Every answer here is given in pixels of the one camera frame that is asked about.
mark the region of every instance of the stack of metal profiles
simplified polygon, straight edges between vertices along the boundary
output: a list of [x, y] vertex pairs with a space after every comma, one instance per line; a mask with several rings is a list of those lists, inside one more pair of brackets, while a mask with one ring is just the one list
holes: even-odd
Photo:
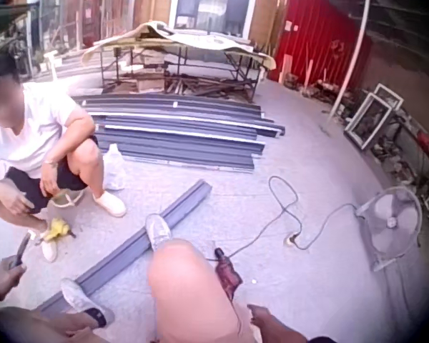
[[264, 118], [260, 106], [174, 94], [102, 94], [74, 98], [97, 124], [99, 146], [118, 144], [138, 160], [170, 161], [252, 171], [254, 156], [285, 128]]

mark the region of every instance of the white plastic bag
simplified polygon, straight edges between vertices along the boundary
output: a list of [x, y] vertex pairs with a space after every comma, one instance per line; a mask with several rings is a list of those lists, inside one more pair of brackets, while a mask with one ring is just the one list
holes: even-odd
[[126, 172], [124, 170], [124, 157], [117, 148], [117, 144], [110, 144], [108, 152], [103, 156], [104, 163], [104, 189], [119, 191], [125, 188]]

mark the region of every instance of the black shorts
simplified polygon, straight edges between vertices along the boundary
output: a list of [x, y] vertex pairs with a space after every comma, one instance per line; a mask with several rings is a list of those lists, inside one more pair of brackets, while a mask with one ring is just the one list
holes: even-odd
[[[92, 139], [95, 144], [99, 145], [95, 136], [91, 136], [90, 139]], [[9, 168], [5, 177], [12, 180], [19, 191], [24, 192], [26, 198], [35, 206], [33, 209], [30, 209], [30, 214], [37, 214], [41, 209], [48, 206], [52, 196], [45, 197], [41, 192], [41, 179], [32, 179], [25, 171], [14, 167]], [[66, 157], [59, 162], [57, 167], [57, 186], [59, 186], [60, 189], [70, 189], [72, 191], [81, 191], [87, 187], [78, 175], [72, 173]]]

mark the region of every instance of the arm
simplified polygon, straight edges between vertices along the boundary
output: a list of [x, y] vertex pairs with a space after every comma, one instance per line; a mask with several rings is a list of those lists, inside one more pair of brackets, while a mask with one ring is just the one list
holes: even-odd
[[34, 205], [6, 179], [0, 181], [0, 202], [12, 213], [23, 214], [33, 209]]
[[46, 156], [45, 162], [48, 164], [59, 162], [95, 131], [94, 120], [78, 105], [75, 106], [64, 125], [67, 128], [65, 133]]
[[19, 280], [26, 271], [26, 266], [20, 266], [9, 269], [9, 265], [15, 257], [7, 257], [0, 262], [0, 302], [5, 299], [6, 295], [18, 285]]
[[261, 306], [248, 305], [251, 310], [251, 323], [259, 328], [263, 343], [307, 343], [301, 333], [290, 329], [270, 311]]
[[47, 153], [41, 166], [40, 189], [45, 197], [59, 192], [57, 163], [95, 131], [94, 120], [68, 95], [48, 96], [47, 101], [50, 101], [52, 119], [67, 129], [61, 139]]

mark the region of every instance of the electric drill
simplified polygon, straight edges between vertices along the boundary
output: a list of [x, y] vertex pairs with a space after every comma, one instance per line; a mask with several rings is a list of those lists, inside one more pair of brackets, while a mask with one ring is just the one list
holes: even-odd
[[222, 249], [216, 248], [214, 250], [214, 255], [218, 261], [215, 268], [216, 274], [221, 281], [222, 288], [224, 292], [226, 292], [227, 298], [232, 301], [234, 299], [235, 290], [243, 283], [243, 280], [234, 270], [230, 258], [224, 254]]

